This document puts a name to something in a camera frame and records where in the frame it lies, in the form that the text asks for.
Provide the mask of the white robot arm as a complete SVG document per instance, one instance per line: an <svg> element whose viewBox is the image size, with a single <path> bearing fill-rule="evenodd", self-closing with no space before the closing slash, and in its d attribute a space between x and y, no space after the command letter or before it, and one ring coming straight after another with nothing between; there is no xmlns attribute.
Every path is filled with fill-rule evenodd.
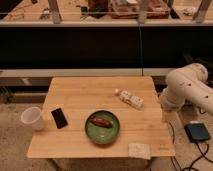
<svg viewBox="0 0 213 171"><path fill-rule="evenodd" d="M188 100L213 116L213 89L206 85L207 69L192 63L170 71L159 102L164 111L179 111Z"/></svg>

